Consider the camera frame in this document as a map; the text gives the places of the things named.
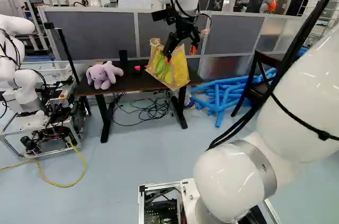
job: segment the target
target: glass panel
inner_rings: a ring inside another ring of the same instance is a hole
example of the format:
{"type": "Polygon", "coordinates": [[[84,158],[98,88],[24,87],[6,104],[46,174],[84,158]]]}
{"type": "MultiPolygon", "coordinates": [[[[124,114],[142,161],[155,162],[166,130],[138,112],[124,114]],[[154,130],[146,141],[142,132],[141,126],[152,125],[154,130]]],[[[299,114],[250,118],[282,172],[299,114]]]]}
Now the glass panel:
{"type": "Polygon", "coordinates": [[[261,35],[256,50],[262,52],[273,51],[285,23],[286,19],[266,18],[261,29],[261,35]]]}
{"type": "Polygon", "coordinates": [[[280,39],[276,44],[275,51],[287,51],[292,40],[304,23],[304,20],[305,18],[303,17],[300,17],[297,20],[287,20],[284,31],[282,32],[280,39]]]}
{"type": "Polygon", "coordinates": [[[248,75],[253,56],[203,57],[199,68],[202,79],[241,77],[248,75]]]}
{"type": "Polygon", "coordinates": [[[187,59],[187,65],[193,71],[198,71],[200,58],[189,58],[187,59]]]}

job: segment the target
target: shopping bag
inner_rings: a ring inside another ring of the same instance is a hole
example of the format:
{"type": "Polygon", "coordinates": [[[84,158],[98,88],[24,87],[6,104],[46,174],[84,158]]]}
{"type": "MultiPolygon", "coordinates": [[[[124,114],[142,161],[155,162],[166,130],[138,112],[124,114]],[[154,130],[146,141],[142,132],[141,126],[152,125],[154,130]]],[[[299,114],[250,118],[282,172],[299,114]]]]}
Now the shopping bag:
{"type": "Polygon", "coordinates": [[[150,46],[146,71],[173,91],[188,84],[190,78],[184,44],[174,49],[169,62],[163,54],[164,46],[160,39],[151,39],[150,46]]]}

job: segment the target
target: black chair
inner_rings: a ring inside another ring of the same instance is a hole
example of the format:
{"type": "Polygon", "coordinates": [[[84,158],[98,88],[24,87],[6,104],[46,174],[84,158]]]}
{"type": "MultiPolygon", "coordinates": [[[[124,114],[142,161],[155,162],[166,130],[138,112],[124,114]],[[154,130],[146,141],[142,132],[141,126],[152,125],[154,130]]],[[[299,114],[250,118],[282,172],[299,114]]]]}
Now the black chair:
{"type": "Polygon", "coordinates": [[[279,59],[265,55],[264,53],[260,51],[257,51],[257,50],[255,51],[251,70],[249,71],[249,75],[248,75],[248,80],[246,82],[242,96],[240,97],[238,104],[236,105],[236,107],[234,108],[231,114],[231,117],[234,117],[237,114],[245,98],[249,99],[252,105],[258,105],[261,98],[266,93],[269,87],[269,82],[275,78],[275,77],[272,77],[270,79],[267,79],[263,64],[266,64],[273,68],[278,68],[280,62],[281,60],[279,59]],[[261,81],[260,83],[252,83],[253,77],[256,72],[257,64],[258,64],[260,73],[263,75],[264,80],[261,81]]]}

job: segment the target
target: purple stuffed animal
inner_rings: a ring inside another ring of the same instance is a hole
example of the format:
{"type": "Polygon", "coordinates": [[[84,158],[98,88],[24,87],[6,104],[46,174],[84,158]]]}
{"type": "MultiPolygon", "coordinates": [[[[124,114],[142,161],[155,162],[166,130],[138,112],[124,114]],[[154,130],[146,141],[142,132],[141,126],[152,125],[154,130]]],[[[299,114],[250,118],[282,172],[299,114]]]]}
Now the purple stuffed animal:
{"type": "Polygon", "coordinates": [[[110,88],[111,84],[116,83],[115,75],[122,76],[122,69],[113,66],[111,61],[105,64],[96,64],[86,71],[86,77],[88,84],[91,85],[94,82],[95,89],[106,90],[110,88]]]}

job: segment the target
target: metal frame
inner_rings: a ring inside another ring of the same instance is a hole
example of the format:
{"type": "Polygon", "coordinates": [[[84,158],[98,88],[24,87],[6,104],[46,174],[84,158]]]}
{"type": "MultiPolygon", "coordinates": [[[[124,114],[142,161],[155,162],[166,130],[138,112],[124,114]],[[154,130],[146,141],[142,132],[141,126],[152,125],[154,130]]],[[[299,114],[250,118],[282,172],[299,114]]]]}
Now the metal frame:
{"type": "Polygon", "coordinates": [[[140,57],[140,37],[139,37],[139,19],[138,19],[138,13],[134,12],[134,32],[136,36],[136,51],[137,51],[137,57],[140,57]]]}
{"type": "MultiPolygon", "coordinates": [[[[31,5],[31,3],[30,3],[29,0],[25,0],[25,1],[27,2],[27,6],[28,6],[28,9],[29,9],[29,12],[31,13],[31,16],[32,16],[32,18],[33,18],[33,22],[34,22],[35,28],[36,28],[36,30],[37,30],[37,32],[38,32],[37,35],[38,35],[38,37],[39,37],[39,39],[40,39],[40,41],[41,41],[41,44],[42,44],[42,46],[43,46],[43,49],[44,49],[44,50],[48,50],[46,41],[45,41],[44,36],[43,36],[43,33],[41,32],[41,29],[40,29],[40,27],[39,27],[39,24],[38,24],[38,21],[37,21],[37,18],[36,18],[36,16],[35,16],[35,14],[34,14],[32,5],[31,5]]],[[[21,14],[21,17],[25,18],[25,15],[24,15],[24,13],[23,13],[23,11],[22,11],[21,9],[18,9],[18,12],[21,14]]],[[[35,50],[35,51],[38,51],[39,48],[38,48],[38,45],[37,45],[36,41],[34,40],[33,36],[32,36],[32,35],[29,35],[29,39],[30,39],[30,41],[32,42],[32,45],[33,45],[33,47],[34,47],[34,50],[35,50]]]]}
{"type": "MultiPolygon", "coordinates": [[[[52,151],[48,151],[45,153],[41,153],[38,155],[26,155],[23,153],[18,152],[10,143],[9,141],[6,139],[6,136],[9,135],[17,135],[17,134],[22,134],[24,132],[31,132],[34,130],[42,130],[45,129],[45,125],[43,124],[41,126],[35,127],[35,128],[19,128],[16,131],[9,131],[6,132],[5,130],[8,128],[8,126],[13,122],[13,120],[16,118],[17,113],[15,113],[14,115],[12,115],[12,117],[6,122],[6,124],[1,128],[0,130],[0,141],[18,158],[18,159],[35,159],[35,158],[39,158],[39,157],[44,157],[44,156],[49,156],[49,155],[53,155],[53,154],[57,154],[57,153],[63,153],[65,151],[70,151],[73,148],[72,147],[68,147],[68,148],[62,148],[62,149],[58,149],[58,150],[52,150],[52,151]]],[[[73,125],[73,119],[72,117],[69,117],[66,121],[64,122],[58,122],[56,124],[54,124],[54,126],[64,126],[70,129],[74,139],[77,141],[77,145],[76,148],[81,147],[81,136],[75,131],[74,129],[74,125],[73,125]]],[[[53,128],[53,126],[50,124],[47,126],[47,129],[51,129],[53,128]]]]}
{"type": "MultiPolygon", "coordinates": [[[[194,181],[194,179],[191,178],[191,179],[184,179],[182,181],[173,182],[173,183],[144,184],[144,185],[139,186],[139,191],[138,191],[139,224],[145,224],[145,220],[144,220],[144,217],[145,217],[145,192],[176,188],[179,191],[181,191],[181,193],[185,194],[185,187],[182,188],[182,185],[184,185],[183,182],[186,183],[188,181],[194,181]]],[[[263,201],[263,205],[265,206],[265,208],[266,208],[270,218],[272,219],[273,223],[274,224],[281,224],[279,216],[276,213],[271,201],[269,199],[265,199],[263,201]]]]}

